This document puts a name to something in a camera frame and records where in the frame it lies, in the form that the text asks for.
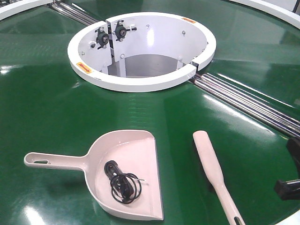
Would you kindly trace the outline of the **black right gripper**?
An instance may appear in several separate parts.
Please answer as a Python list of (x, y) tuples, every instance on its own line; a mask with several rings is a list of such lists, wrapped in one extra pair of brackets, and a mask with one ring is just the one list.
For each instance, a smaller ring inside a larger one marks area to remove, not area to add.
[[(286, 148), (288, 149), (298, 172), (300, 175), (300, 138), (291, 137), (287, 141)], [(281, 200), (299, 200), (300, 199), (300, 179), (282, 181), (277, 180), (274, 186), (274, 191)]]

